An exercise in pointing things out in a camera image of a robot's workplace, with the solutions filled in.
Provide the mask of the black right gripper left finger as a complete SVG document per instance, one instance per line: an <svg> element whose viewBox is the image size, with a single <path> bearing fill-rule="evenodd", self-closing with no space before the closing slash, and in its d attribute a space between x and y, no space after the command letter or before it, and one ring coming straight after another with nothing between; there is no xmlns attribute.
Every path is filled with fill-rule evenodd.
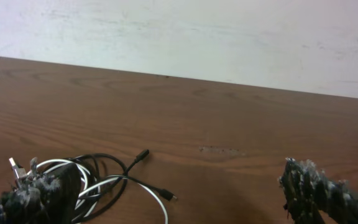
<svg viewBox="0 0 358 224"><path fill-rule="evenodd" d="M71 224L81 189L76 164L29 175L0 197L0 224Z"/></svg>

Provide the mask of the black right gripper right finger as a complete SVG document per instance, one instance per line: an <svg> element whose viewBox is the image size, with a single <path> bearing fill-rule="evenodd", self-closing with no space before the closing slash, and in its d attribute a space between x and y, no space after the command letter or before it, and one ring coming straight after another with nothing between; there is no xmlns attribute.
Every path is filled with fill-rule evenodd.
<svg viewBox="0 0 358 224"><path fill-rule="evenodd" d="M285 196L283 206L296 224L324 223L321 212L336 223L358 224L358 193L345 180L329 179L311 160L287 157L278 178Z"/></svg>

